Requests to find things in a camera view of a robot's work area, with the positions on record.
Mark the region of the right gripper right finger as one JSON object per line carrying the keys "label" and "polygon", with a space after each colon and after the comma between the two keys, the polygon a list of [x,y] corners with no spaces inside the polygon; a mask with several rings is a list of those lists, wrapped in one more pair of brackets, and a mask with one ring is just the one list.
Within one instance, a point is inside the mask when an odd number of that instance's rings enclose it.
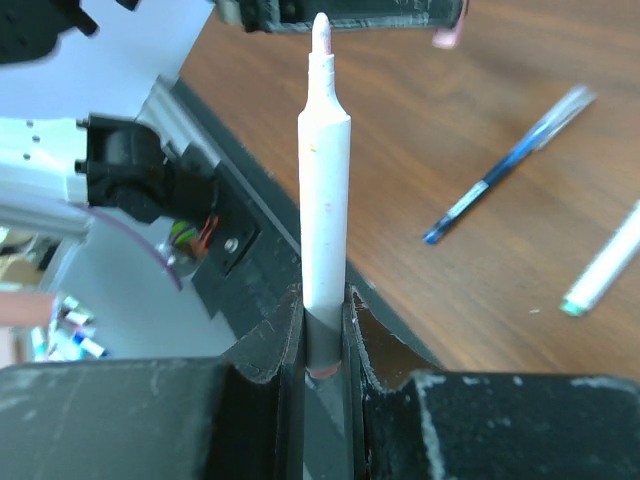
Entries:
{"label": "right gripper right finger", "polygon": [[635,479],[639,385],[611,375],[436,368],[348,288],[345,437],[353,479]]}

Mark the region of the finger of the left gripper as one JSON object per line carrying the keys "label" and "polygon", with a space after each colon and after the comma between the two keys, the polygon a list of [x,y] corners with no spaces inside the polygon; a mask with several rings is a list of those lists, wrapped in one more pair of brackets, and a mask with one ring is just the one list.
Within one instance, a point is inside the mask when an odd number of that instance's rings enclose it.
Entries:
{"label": "finger of the left gripper", "polygon": [[335,30],[455,27],[468,11],[462,0],[216,0],[222,22],[247,32],[303,33],[323,12]]}

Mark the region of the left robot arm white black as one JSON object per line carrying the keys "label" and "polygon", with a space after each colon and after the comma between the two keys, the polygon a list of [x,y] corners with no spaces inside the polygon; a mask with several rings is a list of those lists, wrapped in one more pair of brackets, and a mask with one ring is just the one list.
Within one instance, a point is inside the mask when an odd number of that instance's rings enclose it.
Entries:
{"label": "left robot arm white black", "polygon": [[[311,31],[318,13],[342,31],[431,28],[453,32],[465,1],[218,1],[222,22],[247,33]],[[56,201],[114,207],[150,224],[160,217],[196,224],[212,217],[212,177],[177,164],[159,136],[132,119],[91,114],[1,120],[1,219],[13,227],[66,236],[68,214],[45,217]]]}

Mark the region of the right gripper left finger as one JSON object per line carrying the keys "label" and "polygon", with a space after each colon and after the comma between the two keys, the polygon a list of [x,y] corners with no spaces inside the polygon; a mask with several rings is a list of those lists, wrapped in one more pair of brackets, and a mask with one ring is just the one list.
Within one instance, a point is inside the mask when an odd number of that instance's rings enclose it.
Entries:
{"label": "right gripper left finger", "polygon": [[301,292],[224,354],[1,372],[5,479],[298,479]]}

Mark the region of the blue pen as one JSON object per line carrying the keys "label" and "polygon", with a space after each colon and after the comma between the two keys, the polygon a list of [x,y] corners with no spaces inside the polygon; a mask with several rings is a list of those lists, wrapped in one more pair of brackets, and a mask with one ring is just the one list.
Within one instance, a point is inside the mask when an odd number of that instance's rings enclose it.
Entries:
{"label": "blue pen", "polygon": [[528,155],[545,147],[577,115],[596,99],[595,93],[585,85],[571,88],[534,126],[477,181],[449,210],[423,235],[430,245],[437,244],[484,196]]}

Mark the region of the white pen pink end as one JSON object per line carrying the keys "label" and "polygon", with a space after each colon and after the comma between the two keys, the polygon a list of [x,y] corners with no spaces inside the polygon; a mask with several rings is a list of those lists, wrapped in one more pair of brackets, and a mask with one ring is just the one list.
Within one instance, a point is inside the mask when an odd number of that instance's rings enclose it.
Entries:
{"label": "white pen pink end", "polygon": [[331,25],[323,12],[313,21],[307,100],[297,125],[307,369],[326,378],[341,363],[351,116],[337,98]]}

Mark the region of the white pen green tip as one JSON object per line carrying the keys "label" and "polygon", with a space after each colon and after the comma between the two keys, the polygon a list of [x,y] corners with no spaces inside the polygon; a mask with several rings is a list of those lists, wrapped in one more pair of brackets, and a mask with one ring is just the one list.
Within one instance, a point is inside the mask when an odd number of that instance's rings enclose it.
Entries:
{"label": "white pen green tip", "polygon": [[572,317],[589,312],[639,251],[639,202],[564,295],[560,310]]}

